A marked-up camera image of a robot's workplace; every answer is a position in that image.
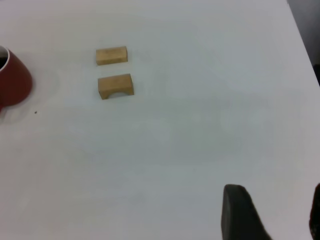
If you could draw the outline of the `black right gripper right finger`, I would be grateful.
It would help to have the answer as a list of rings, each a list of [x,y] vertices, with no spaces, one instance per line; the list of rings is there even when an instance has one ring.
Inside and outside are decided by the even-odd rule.
[[[320,240],[320,184],[315,187],[309,218],[309,230],[313,240]]]

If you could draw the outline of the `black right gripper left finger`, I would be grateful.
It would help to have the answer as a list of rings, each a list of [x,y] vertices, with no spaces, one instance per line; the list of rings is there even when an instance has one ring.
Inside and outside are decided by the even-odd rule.
[[[245,187],[227,184],[223,189],[221,234],[224,240],[270,240]]]

